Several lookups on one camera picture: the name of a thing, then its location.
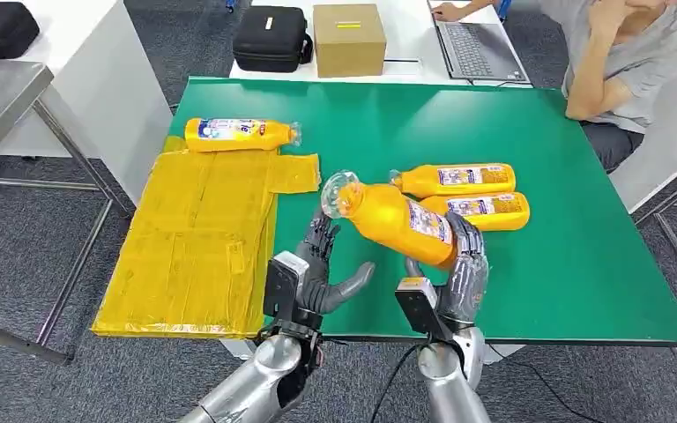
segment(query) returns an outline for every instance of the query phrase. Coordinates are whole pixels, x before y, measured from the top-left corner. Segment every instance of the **person's arm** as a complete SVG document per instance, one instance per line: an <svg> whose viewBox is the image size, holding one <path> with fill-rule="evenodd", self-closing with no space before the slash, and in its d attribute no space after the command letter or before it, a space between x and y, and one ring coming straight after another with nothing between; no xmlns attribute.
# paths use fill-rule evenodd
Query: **person's arm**
<svg viewBox="0 0 677 423"><path fill-rule="evenodd" d="M627 12L624 0L598 0L591 6L591 36L567 98L565 115L569 119L590 119L631 98L632 92L619 78L604 80L608 52Z"/></svg>
<svg viewBox="0 0 677 423"><path fill-rule="evenodd" d="M435 19L442 22L456 22L494 3L495 0L471 0L463 7L456 7L455 4L446 2L432 9L432 13Z"/></svg>

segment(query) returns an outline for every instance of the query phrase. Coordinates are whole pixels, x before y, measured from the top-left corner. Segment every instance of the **gray carpet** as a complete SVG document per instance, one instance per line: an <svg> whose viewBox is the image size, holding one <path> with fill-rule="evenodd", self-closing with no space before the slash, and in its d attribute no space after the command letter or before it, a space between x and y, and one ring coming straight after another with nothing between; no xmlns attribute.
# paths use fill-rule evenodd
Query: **gray carpet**
<svg viewBox="0 0 677 423"><path fill-rule="evenodd" d="M242 5L228 15L213 0L126 4L171 103L189 74L228 74L228 40ZM507 29L536 84L558 85L564 65L558 29L518 8ZM540 43L538 33L546 35ZM69 160L0 157L0 176L7 175L81 179ZM35 336L101 204L92 193L0 188L0 325ZM668 218L677 229L677 209ZM73 364L49 365L0 347L0 422L175 421L239 365L216 341L99 338L86 329L127 230L128 221L111 212L51 338L56 348L76 349ZM677 295L677 257L654 222L642 234ZM327 344L325 367L303 404L282 421L367 421L406 347ZM594 418L677 422L677 359L666 348L529 346L511 358L537 367L568 404ZM485 368L479 393L494 422L584 421L559 405L530 370L507 361ZM428 421L425 396L410 361L378 421Z"/></svg>

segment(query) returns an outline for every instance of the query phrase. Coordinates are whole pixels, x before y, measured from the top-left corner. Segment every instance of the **orange juice bottle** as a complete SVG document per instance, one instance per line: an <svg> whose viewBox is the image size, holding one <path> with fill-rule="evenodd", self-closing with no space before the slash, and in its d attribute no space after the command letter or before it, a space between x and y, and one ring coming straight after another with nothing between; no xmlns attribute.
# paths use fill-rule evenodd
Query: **orange juice bottle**
<svg viewBox="0 0 677 423"><path fill-rule="evenodd" d="M420 262L444 266L455 254L445 217L393 185L365 185L353 172L341 171L326 181L321 205L329 217L351 220L365 238Z"/></svg>
<svg viewBox="0 0 677 423"><path fill-rule="evenodd" d="M519 192L428 197L420 204L442 215L455 212L480 231L515 231L525 226L531 217L528 200Z"/></svg>
<svg viewBox="0 0 677 423"><path fill-rule="evenodd" d="M193 152L273 150L284 144L299 145L300 124L263 119L190 119L185 143Z"/></svg>
<svg viewBox="0 0 677 423"><path fill-rule="evenodd" d="M515 172L510 165L423 165L408 172L391 171L391 183L418 198L484 192L512 192Z"/></svg>

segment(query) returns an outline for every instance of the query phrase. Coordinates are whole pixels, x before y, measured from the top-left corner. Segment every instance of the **person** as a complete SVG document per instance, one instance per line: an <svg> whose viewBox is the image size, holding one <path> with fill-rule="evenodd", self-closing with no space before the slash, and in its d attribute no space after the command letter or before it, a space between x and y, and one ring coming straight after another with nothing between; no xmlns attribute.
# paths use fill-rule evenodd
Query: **person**
<svg viewBox="0 0 677 423"><path fill-rule="evenodd" d="M443 3L433 14L457 21L493 2L472 0L463 8ZM567 42L565 115L580 122L611 173L643 142L660 87L677 77L677 0L538 3L562 26Z"/></svg>

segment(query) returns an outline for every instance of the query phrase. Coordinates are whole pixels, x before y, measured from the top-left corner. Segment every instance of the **laptop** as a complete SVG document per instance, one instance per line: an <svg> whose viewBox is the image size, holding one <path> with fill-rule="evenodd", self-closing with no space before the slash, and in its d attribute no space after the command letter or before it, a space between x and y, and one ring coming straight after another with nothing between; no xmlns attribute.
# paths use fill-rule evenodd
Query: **laptop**
<svg viewBox="0 0 677 423"><path fill-rule="evenodd" d="M427 5L451 78L530 83L499 25L440 22Z"/></svg>

